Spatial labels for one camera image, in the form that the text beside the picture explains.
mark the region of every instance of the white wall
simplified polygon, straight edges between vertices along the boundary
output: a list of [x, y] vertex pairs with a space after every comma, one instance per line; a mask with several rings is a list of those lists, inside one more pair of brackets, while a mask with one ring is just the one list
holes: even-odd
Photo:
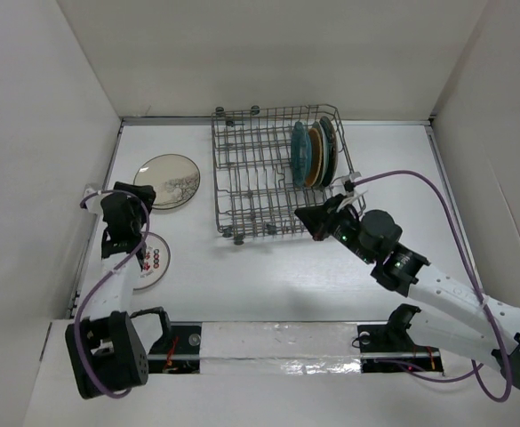
[[119, 120], [58, 5], [0, 0], [0, 426], [21, 425]]
[[486, 0], [58, 0], [118, 114], [426, 119]]
[[484, 286], [520, 305], [520, 2], [477, 33], [434, 128]]

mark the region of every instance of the table surface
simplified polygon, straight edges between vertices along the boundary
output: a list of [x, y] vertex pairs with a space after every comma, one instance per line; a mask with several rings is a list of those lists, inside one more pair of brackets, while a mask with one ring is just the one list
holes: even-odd
[[[345, 124], [355, 167], [363, 175], [412, 169], [441, 185], [429, 140], [420, 125]], [[152, 213], [153, 230], [172, 249], [171, 269], [154, 289], [136, 294], [133, 309], [163, 305], [182, 320], [386, 319], [400, 302], [368, 276], [370, 268], [336, 242], [259, 241], [237, 247], [214, 222], [210, 126], [125, 127], [113, 164], [114, 181], [131, 181], [148, 159], [167, 152], [191, 157], [202, 184], [176, 212]], [[404, 229], [403, 243], [466, 280], [443, 212], [431, 191], [411, 177], [369, 186], [369, 208], [388, 210]], [[88, 259], [83, 291], [100, 274], [100, 228]], [[40, 366], [25, 426], [520, 426], [520, 391], [496, 404], [474, 378], [424, 383], [407, 374], [151, 375], [125, 399], [79, 397], [64, 342], [67, 320], [55, 321]], [[443, 351], [450, 376], [470, 362]], [[504, 381], [483, 377], [501, 393]]]
[[[440, 188], [423, 125], [345, 123], [354, 167], [363, 176], [394, 169], [426, 175]], [[162, 305], [172, 321], [383, 320], [404, 298], [377, 285], [372, 266], [333, 239], [308, 234], [246, 240], [235, 246], [216, 229], [209, 125], [125, 126], [108, 187], [132, 182], [150, 158], [176, 153], [199, 167], [201, 184], [184, 206], [153, 211], [151, 230], [168, 242], [172, 259], [164, 278], [136, 293], [132, 310]], [[404, 230], [401, 242], [447, 274], [468, 283], [434, 193], [423, 182], [397, 176], [368, 184], [368, 209], [388, 211]], [[100, 278], [103, 223], [95, 230], [81, 294]]]

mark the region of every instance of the wire dish rack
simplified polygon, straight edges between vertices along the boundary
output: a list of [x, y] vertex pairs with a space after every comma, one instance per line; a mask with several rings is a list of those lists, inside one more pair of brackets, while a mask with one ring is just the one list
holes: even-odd
[[[305, 189], [293, 185], [291, 140], [295, 122], [311, 126], [322, 116], [337, 134], [339, 161], [332, 184]], [[298, 207], [320, 205], [332, 196], [340, 177], [355, 174], [339, 111], [332, 105], [307, 105], [212, 114], [212, 151], [216, 225], [225, 238], [241, 245], [247, 238], [296, 235], [306, 231], [294, 215]], [[366, 208], [364, 196], [356, 210]]]

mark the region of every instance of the purple cable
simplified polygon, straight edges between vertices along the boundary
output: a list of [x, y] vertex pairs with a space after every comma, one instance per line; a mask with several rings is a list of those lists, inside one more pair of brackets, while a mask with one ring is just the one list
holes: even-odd
[[140, 201], [141, 207], [143, 208], [143, 212], [145, 213], [146, 218], [146, 226], [145, 226], [145, 234], [143, 234], [143, 237], [141, 238], [141, 241], [137, 246], [135, 246], [135, 249], [132, 250], [130, 254], [125, 256], [122, 261], [120, 261], [113, 270], [108, 272], [101, 280], [96, 283], [96, 285], [92, 288], [92, 290], [88, 293], [88, 295], [85, 296], [84, 300], [80, 304], [80, 307], [78, 308], [78, 311], [76, 312], [76, 317], [74, 318], [74, 337], [76, 338], [76, 348], [78, 350], [78, 356], [80, 357], [80, 361], [82, 362], [82, 365], [84, 366], [84, 370], [87, 373], [87, 375], [90, 377], [90, 380], [92, 380], [93, 385], [96, 386], [96, 388], [101, 391], [103, 394], [108, 396], [112, 399], [121, 399], [127, 396], [132, 389], [127, 389], [122, 393], [114, 393], [112, 390], [110, 390], [108, 387], [106, 387], [101, 381], [100, 378], [93, 372], [93, 368], [90, 365], [90, 362], [88, 361], [88, 358], [86, 357], [86, 349], [84, 348], [84, 345], [82, 344], [81, 338], [81, 331], [80, 331], [80, 320], [82, 318], [82, 314], [84, 313], [85, 306], [87, 303], [92, 299], [93, 295], [100, 289], [104, 283], [106, 283], [109, 278], [111, 278], [114, 274], [115, 270], [121, 269], [126, 262], [131, 260], [133, 256], [139, 251], [142, 247], [145, 241], [147, 240], [148, 234], [149, 234], [149, 211], [145, 204], [141, 201], [140, 198], [135, 196], [133, 193], [130, 193], [129, 191], [123, 191], [120, 189], [104, 189], [103, 191], [97, 191], [95, 193], [90, 194], [89, 196], [86, 196], [82, 199], [80, 202], [80, 206], [84, 207], [85, 202], [90, 200], [92, 197], [96, 197], [99, 194], [109, 194], [109, 193], [123, 193], [126, 196], [137, 198]]
[[410, 363], [410, 362], [404, 362], [402, 360], [395, 360], [395, 359], [375, 359], [374, 361], [392, 363], [394, 365], [398, 365], [405, 372], [407, 372], [408, 374], [410, 374], [412, 376], [415, 376], [416, 378], [420, 378], [421, 380], [424, 380], [424, 381], [429, 381], [430, 383], [442, 383], [442, 384], [458, 383], [459, 381], [467, 380], [470, 376], [474, 375], [476, 371], [478, 371], [479, 369], [481, 369], [483, 367], [483, 364], [480, 364], [476, 368], [476, 370], [474, 369], [470, 372], [467, 372], [466, 374], [464, 374], [462, 376], [456, 376], [455, 378], [438, 379], [438, 378], [429, 378], [427, 376], [421, 376], [421, 375], [418, 375], [418, 374], [410, 371], [409, 369], [406, 369], [405, 367], [411, 367], [412, 369], [416, 369], [421, 372], [426, 372], [426, 370], [423, 367], [419, 367], [418, 365], [414, 365], [413, 363]]
[[[365, 184], [367, 182], [376, 181], [381, 178], [386, 178], [389, 176], [394, 175], [411, 175], [415, 176], [416, 178], [421, 179], [424, 181], [437, 195], [437, 198], [441, 202], [441, 205], [445, 211], [445, 216], [447, 217], [447, 221], [449, 222], [449, 227], [451, 228], [453, 238], [455, 239], [455, 244], [457, 245], [457, 249], [459, 251], [459, 256], [461, 258], [461, 261], [463, 262], [463, 266], [465, 267], [465, 271], [467, 272], [467, 275], [469, 277], [469, 280], [471, 280], [471, 284], [473, 285], [473, 290], [475, 291], [475, 295], [477, 299], [479, 300], [480, 304], [483, 304], [483, 291], [481, 290], [481, 287], [479, 285], [479, 282], [476, 279], [475, 273], [473, 272], [472, 267], [469, 265], [467, 256], [465, 255], [465, 249], [463, 248], [463, 245], [461, 244], [459, 240], [459, 234], [457, 232], [457, 229], [455, 227], [455, 224], [453, 223], [453, 219], [451, 216], [451, 213], [449, 211], [449, 207], [445, 203], [444, 196], [441, 194], [439, 189], [437, 189], [436, 185], [430, 181], [428, 178], [426, 178], [421, 173], [417, 173], [414, 171], [391, 171], [391, 172], [385, 172], [385, 173], [379, 173], [378, 175], [369, 176], [368, 178], [363, 178], [362, 180], [358, 180], [355, 182], [356, 185]], [[484, 393], [495, 402], [505, 402], [508, 400], [508, 397], [510, 396], [510, 392], [512, 391], [512, 370], [510, 367], [510, 360], [508, 359], [507, 349], [505, 347], [505, 343], [502, 340], [502, 335], [500, 334], [499, 326], [497, 325], [497, 322], [492, 315], [491, 310], [487, 305], [483, 307], [484, 314], [486, 315], [487, 319], [489, 320], [489, 323], [491, 324], [492, 331], [494, 332], [494, 336], [497, 339], [497, 343], [499, 345], [499, 351], [500, 355], [502, 357], [502, 360], [504, 362], [504, 370], [505, 370], [505, 380], [506, 380], [506, 386], [505, 391], [502, 394], [501, 397], [497, 398], [494, 395], [492, 395], [489, 390], [486, 388], [486, 386], [483, 383], [483, 379], [481, 378], [481, 375], [479, 374], [479, 366], [476, 364], [474, 360], [471, 360], [471, 363], [473, 365], [473, 370], [468, 373], [468, 376], [474, 374], [477, 381], [479, 382], [479, 386], [484, 391]]]

